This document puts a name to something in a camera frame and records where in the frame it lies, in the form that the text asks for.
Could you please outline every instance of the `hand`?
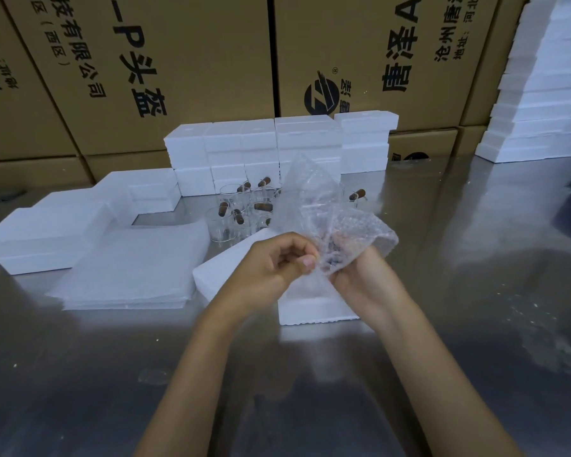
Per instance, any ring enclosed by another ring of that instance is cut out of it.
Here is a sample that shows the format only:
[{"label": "hand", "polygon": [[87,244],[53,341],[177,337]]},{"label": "hand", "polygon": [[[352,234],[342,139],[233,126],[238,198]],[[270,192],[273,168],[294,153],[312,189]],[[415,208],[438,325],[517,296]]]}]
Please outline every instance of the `hand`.
[{"label": "hand", "polygon": [[408,292],[372,245],[330,281],[353,311],[375,332],[393,324],[391,306],[410,300]]},{"label": "hand", "polygon": [[226,304],[245,319],[276,302],[294,280],[315,268],[318,259],[317,248],[300,234],[255,242],[212,303]]}]

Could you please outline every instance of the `stainless steel tabletop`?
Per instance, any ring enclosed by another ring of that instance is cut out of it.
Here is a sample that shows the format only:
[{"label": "stainless steel tabletop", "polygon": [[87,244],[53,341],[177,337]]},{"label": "stainless steel tabletop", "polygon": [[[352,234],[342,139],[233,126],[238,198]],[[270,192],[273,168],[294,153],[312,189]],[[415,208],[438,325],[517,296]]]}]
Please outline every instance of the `stainless steel tabletop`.
[{"label": "stainless steel tabletop", "polygon": [[[398,233],[389,263],[530,456],[571,456],[570,179],[571,158],[343,176]],[[0,204],[0,220],[45,194]],[[212,202],[185,198],[136,224],[191,222]],[[61,311],[44,293],[65,272],[0,268],[0,456],[130,455],[203,309],[197,297],[177,310]],[[429,449],[363,323],[280,327],[273,308],[233,343],[210,454]]]}]

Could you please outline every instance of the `clear plastic bag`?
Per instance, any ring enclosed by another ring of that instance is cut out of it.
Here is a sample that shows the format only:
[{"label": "clear plastic bag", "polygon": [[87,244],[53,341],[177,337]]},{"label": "clear plastic bag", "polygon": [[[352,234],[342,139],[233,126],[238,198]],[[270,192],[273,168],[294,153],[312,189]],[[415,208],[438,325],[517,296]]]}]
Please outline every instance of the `clear plastic bag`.
[{"label": "clear plastic bag", "polygon": [[344,268],[374,244],[387,256],[396,233],[373,213],[340,201],[340,186],[317,163],[299,153],[275,200],[270,227],[306,236],[320,251],[318,268],[325,275]]}]

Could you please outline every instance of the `black circular logo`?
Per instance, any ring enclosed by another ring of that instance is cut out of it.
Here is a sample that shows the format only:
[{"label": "black circular logo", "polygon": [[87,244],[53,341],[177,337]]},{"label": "black circular logo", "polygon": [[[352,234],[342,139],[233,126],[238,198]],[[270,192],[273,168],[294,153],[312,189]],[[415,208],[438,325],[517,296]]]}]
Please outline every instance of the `black circular logo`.
[{"label": "black circular logo", "polygon": [[338,86],[328,80],[320,71],[318,79],[305,91],[305,107],[311,115],[329,115],[336,109],[340,100]]},{"label": "black circular logo", "polygon": [[420,160],[423,158],[429,158],[429,155],[424,152],[413,152],[412,154],[406,156],[404,160]]}]

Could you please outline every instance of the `fingernail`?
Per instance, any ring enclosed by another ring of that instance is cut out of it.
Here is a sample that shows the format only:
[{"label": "fingernail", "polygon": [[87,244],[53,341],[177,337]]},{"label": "fingernail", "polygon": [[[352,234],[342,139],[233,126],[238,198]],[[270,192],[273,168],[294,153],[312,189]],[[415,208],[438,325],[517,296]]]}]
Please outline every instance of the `fingernail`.
[{"label": "fingernail", "polygon": [[307,269],[315,265],[315,257],[312,255],[305,255],[303,257],[303,264]]}]

